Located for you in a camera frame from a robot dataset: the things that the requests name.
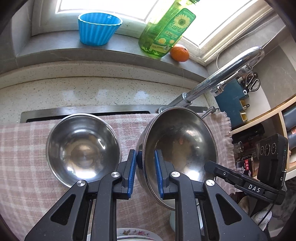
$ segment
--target metal bowl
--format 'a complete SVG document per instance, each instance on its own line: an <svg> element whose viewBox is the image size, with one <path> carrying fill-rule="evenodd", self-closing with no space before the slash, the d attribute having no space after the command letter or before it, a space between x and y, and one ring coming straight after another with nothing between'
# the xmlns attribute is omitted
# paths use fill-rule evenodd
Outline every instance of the metal bowl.
<svg viewBox="0 0 296 241"><path fill-rule="evenodd" d="M145 190L165 207L174 210L175 200L162 200L158 193L154 151L160 149L165 161L191 180L214 180L204 170L207 161L218 162L214 137L203 119L184 107L171 107L156 116L137 144L137 176Z"/></svg>
<svg viewBox="0 0 296 241"><path fill-rule="evenodd" d="M110 125L90 114L73 114L58 122L46 143L53 174L71 187L83 179L100 180L121 162L119 141Z"/></svg>

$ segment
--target green bottle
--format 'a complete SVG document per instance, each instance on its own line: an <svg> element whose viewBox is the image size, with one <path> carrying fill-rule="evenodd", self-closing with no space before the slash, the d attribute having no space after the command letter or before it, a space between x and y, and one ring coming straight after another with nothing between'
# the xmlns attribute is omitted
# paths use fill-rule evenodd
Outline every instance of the green bottle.
<svg viewBox="0 0 296 241"><path fill-rule="evenodd" d="M152 57L161 58L166 55L196 17L186 6L198 1L175 0L168 9L169 0L163 0L166 6L156 6L159 11L142 32L140 48Z"/></svg>

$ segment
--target blue gripper pad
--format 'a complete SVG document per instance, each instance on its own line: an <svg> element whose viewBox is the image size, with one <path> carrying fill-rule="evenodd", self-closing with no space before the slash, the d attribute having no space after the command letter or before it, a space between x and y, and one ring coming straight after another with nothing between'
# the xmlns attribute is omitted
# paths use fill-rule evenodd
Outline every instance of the blue gripper pad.
<svg viewBox="0 0 296 241"><path fill-rule="evenodd" d="M135 172L136 172L136 152L134 151L133 159L131 162L131 169L128 176L128 191L127 191L128 198L131 198L131 195L133 193L133 182L135 180Z"/></svg>
<svg viewBox="0 0 296 241"><path fill-rule="evenodd" d="M163 198L163 176L161 174L161 169L159 165L159 159L157 155L157 151L154 152L154 162L155 162L155 170L156 170L156 178L157 178L157 186L158 186L158 192L161 198Z"/></svg>

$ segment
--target scalloped rim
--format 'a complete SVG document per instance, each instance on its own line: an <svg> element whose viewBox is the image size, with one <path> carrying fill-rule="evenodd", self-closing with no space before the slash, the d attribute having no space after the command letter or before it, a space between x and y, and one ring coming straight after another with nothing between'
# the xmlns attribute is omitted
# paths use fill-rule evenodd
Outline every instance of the scalloped rim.
<svg viewBox="0 0 296 241"><path fill-rule="evenodd" d="M87 22L87 21L84 21L82 20L80 17L82 15L85 15L85 14L88 14L88 13L103 13L103 14L108 14L108 15L111 15L111 16L114 16L116 18L118 18L120 20L120 23L117 23L117 24L101 24L101 23L91 23L91 22ZM78 20L80 20L81 22L84 22L84 23L90 23L90 24L95 24L95 25L102 25L102 26L116 26L116 25L121 25L123 23L122 19L120 17L117 17L113 14L110 14L110 13L104 13L104 12L87 12L87 13L82 13L78 16Z"/></svg>

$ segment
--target window frame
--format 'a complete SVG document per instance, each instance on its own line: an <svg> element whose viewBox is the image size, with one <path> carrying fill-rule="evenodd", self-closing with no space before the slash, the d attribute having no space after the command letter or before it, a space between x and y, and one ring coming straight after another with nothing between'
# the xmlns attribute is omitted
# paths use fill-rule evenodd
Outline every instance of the window frame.
<svg viewBox="0 0 296 241"><path fill-rule="evenodd" d="M77 16L82 12L89 11L58 12L61 1L35 0L32 15L32 36L53 31L78 30ZM265 1L253 0L224 21L200 46L185 37L178 43L189 49L192 60L206 66L216 58L219 52L272 12L273 9ZM123 20L122 26L116 31L117 34L140 37L146 26L144 21L120 14L116 15Z"/></svg>

